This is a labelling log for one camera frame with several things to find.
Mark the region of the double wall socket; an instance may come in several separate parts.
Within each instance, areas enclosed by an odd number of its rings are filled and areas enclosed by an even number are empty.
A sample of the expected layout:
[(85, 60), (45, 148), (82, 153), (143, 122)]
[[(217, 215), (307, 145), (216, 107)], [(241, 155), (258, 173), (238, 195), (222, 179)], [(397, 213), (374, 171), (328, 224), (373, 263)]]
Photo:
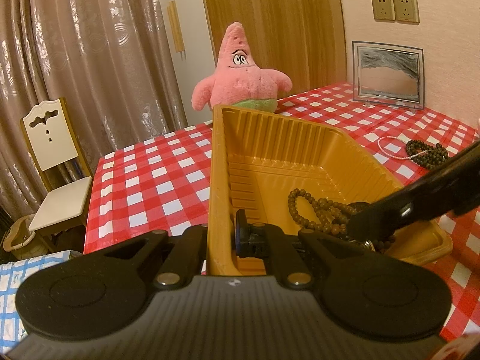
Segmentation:
[(418, 0), (371, 0), (376, 21), (420, 24)]

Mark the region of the orange plastic tray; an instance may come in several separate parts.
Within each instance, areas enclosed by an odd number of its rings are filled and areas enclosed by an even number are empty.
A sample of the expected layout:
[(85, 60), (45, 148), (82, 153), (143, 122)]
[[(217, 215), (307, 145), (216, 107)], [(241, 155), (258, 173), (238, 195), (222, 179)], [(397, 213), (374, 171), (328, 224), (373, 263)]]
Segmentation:
[(340, 203), (377, 200), (402, 184), (336, 127), (263, 111), (215, 106), (212, 122), (207, 269), (211, 275), (264, 274), (262, 261), (241, 261), (235, 214), (295, 235), (288, 195), (305, 189)]

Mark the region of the white wooden chair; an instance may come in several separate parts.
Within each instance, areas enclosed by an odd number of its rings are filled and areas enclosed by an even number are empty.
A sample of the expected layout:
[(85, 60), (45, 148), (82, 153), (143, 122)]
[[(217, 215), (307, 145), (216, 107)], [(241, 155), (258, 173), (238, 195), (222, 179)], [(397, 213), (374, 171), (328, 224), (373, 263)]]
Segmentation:
[(93, 174), (74, 133), (66, 100), (45, 100), (19, 122), (47, 195), (28, 230), (48, 239), (86, 225)]

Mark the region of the beige curtain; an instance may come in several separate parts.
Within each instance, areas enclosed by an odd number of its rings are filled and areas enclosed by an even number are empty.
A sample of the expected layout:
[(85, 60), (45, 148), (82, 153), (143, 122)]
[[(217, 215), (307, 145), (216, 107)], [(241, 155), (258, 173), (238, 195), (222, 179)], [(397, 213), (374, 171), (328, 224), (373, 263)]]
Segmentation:
[(13, 219), (47, 193), (20, 122), (57, 98), (91, 169), (185, 127), (160, 0), (1, 0), (1, 207)]

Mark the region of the wicker basket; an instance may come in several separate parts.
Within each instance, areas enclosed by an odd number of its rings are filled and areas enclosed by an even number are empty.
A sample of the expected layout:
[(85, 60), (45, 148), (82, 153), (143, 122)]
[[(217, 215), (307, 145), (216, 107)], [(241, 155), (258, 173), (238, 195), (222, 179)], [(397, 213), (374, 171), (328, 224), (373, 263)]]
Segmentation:
[(1, 246), (7, 253), (12, 254), (17, 260), (24, 260), (48, 254), (47, 247), (42, 243), (35, 232), (29, 230), (35, 214), (26, 215), (13, 223)]

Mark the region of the wall hanging wooden sticks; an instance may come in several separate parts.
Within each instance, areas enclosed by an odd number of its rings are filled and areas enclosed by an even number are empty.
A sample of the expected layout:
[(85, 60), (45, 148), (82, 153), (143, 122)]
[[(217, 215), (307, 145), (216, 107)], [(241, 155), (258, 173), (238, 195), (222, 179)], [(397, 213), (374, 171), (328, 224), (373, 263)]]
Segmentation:
[(182, 28), (177, 12), (176, 2), (174, 0), (168, 3), (167, 13), (172, 32), (175, 52), (179, 53), (181, 58), (183, 59), (185, 57), (185, 43), (183, 40)]

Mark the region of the red white checkered tablecloth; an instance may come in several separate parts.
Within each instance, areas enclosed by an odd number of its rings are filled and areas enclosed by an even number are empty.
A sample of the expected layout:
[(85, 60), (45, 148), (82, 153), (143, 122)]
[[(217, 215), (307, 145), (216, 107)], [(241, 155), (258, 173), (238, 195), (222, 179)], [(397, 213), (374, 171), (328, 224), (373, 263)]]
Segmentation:
[(173, 235), (219, 219), (211, 233), (213, 274), (260, 274), (255, 259), (237, 258), (233, 221), (297, 233), (288, 211), (293, 189), (341, 203), (373, 203), (419, 179), (405, 158), (411, 139), (442, 145), (450, 155), (475, 130), (431, 109), (367, 106), (352, 86), (292, 95), (270, 116), (223, 110), (220, 128), (205, 122), (106, 154), (97, 165), (85, 235), (86, 253), (151, 230)]

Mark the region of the wooden door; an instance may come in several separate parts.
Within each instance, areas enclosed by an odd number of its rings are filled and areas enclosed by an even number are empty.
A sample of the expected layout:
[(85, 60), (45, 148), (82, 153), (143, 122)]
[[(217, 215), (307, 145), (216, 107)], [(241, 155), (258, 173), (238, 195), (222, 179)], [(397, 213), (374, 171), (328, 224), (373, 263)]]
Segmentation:
[(341, 0), (203, 0), (214, 51), (226, 28), (243, 25), (261, 68), (287, 74), (292, 93), (346, 80)]

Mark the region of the pink starfish plush toy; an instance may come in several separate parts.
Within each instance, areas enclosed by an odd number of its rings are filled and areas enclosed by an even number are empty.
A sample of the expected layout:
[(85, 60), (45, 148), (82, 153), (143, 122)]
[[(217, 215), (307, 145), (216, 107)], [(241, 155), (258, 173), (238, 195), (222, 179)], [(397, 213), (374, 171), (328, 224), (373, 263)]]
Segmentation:
[(257, 66), (244, 27), (234, 22), (225, 30), (215, 72), (194, 87), (191, 105), (196, 111), (227, 105), (274, 112), (278, 94), (291, 89), (292, 81), (284, 72)]

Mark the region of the framed sand art picture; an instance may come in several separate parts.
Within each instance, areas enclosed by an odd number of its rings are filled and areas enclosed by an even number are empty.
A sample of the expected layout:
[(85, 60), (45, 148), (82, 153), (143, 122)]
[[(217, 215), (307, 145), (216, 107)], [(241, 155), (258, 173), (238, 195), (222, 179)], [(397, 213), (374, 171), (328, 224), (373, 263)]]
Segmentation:
[(423, 49), (352, 42), (353, 99), (368, 105), (425, 108)]

